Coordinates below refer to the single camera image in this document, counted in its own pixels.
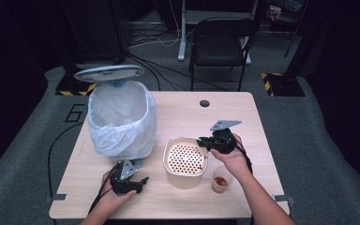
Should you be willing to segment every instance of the hand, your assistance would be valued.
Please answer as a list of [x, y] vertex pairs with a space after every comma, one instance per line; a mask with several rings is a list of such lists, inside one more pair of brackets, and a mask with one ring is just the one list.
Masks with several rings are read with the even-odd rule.
[[[242, 148], [242, 140], [236, 134], [232, 134], [238, 142], [238, 146]], [[234, 149], [229, 154], [221, 154], [218, 150], [212, 149], [212, 155], [218, 160], [222, 161], [227, 170], [235, 177], [238, 178], [243, 173], [250, 173], [244, 155], [238, 150]]]
[[[109, 172], [106, 172], [103, 175], [102, 184], [108, 175]], [[83, 225], [104, 224], [110, 215], [112, 215], [122, 204], [129, 201], [136, 194], [136, 190], [132, 190], [125, 195], [118, 196], [115, 192], [113, 192], [112, 188], [113, 187], [111, 186], [109, 179], [101, 192], [105, 194], [100, 198], [92, 212], [90, 212], [86, 219], [82, 222]]]
[[[106, 172], [103, 175], [101, 183], [104, 182], [108, 174], [109, 172]], [[113, 192], [112, 188], [113, 187], [111, 186], [111, 182], [109, 179], [106, 182], [104, 189], [101, 193], [105, 193], [106, 191], [108, 192], [101, 197], [100, 201], [96, 205], [96, 208], [98, 208], [99, 211], [107, 214], [108, 216], [113, 214], [122, 204], [129, 201], [136, 194], [136, 190], [132, 190], [125, 195], [118, 196], [115, 192]]]

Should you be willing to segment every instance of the clear plastic cup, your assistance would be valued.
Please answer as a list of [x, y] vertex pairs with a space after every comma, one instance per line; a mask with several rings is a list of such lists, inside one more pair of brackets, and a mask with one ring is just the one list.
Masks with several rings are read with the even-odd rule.
[[224, 193], [232, 181], [233, 175], [225, 166], [219, 166], [213, 170], [212, 189], [217, 194]]

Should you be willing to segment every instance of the chair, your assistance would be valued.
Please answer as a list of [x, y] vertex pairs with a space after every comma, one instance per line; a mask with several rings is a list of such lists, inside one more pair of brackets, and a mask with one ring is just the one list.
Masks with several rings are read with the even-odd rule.
[[[246, 56], [259, 29], [257, 22], [249, 18], [210, 18], [199, 22], [192, 39], [189, 70], [191, 71], [191, 91], [195, 82], [238, 83], [241, 90], [244, 79]], [[242, 46], [240, 38], [248, 37]], [[196, 67], [242, 67], [238, 81], [233, 79], [197, 80]]]

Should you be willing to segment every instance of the trash can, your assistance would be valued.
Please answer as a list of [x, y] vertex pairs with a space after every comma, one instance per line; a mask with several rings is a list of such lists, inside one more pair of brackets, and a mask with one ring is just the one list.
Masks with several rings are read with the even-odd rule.
[[86, 69], [75, 78], [97, 83], [89, 97], [88, 122], [97, 153], [114, 161], [146, 158], [157, 138], [157, 104], [148, 89], [129, 79], [143, 75], [133, 65]]

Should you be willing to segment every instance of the black curtain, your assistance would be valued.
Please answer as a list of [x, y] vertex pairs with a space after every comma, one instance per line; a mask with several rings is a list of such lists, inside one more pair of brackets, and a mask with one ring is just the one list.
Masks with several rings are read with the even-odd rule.
[[[325, 7], [317, 7], [320, 2]], [[317, 1], [315, 8], [323, 10], [330, 22], [305, 26], [318, 34], [306, 37], [305, 31], [287, 73], [307, 76], [321, 106], [326, 130], [360, 174], [360, 0]], [[314, 15], [322, 13], [308, 15], [305, 23], [313, 22], [317, 19]], [[316, 38], [323, 32], [324, 38]], [[319, 40], [322, 50], [314, 51]], [[311, 57], [318, 59], [316, 63], [307, 60]], [[304, 68], [310, 68], [308, 74], [303, 74]]]
[[[43, 67], [48, 65], [40, 64], [30, 47], [32, 43], [37, 44], [37, 39], [27, 39], [15, 19], [21, 13], [28, 15], [27, 13], [31, 12], [10, 11], [0, 0], [0, 157], [38, 105], [47, 88]], [[27, 22], [30, 25], [38, 24], [35, 18], [28, 18]]]

